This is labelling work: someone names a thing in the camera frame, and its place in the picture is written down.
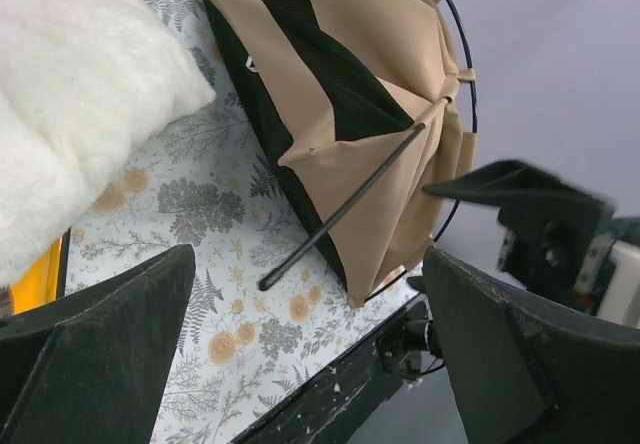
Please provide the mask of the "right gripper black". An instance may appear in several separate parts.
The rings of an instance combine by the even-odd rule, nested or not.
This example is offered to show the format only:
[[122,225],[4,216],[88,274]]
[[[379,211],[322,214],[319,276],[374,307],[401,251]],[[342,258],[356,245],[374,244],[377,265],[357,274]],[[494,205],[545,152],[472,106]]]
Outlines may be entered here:
[[499,271],[572,309],[596,309],[598,274],[613,243],[614,203],[522,160],[498,160],[428,184],[432,196],[499,208]]

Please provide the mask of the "beige pet tent fabric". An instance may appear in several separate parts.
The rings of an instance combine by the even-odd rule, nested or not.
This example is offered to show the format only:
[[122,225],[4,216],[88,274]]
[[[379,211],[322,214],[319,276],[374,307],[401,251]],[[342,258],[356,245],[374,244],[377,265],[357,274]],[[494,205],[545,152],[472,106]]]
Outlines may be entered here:
[[423,187],[472,166],[477,133],[455,103],[448,0],[204,0],[249,123],[314,234],[418,124],[426,129],[317,243],[362,306],[433,242],[442,206]]

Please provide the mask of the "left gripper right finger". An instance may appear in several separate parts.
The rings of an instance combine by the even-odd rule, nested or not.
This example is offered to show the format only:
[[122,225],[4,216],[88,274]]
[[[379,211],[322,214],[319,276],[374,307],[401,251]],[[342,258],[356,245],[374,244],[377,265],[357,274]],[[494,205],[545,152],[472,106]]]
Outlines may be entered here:
[[426,294],[471,443],[636,443],[639,332],[429,249]]

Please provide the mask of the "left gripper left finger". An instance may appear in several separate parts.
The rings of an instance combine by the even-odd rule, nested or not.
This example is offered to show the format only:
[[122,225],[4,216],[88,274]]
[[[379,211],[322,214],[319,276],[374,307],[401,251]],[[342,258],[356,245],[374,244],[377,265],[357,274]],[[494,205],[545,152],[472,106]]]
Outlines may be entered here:
[[194,249],[178,245],[2,319],[2,442],[149,442],[194,277]]

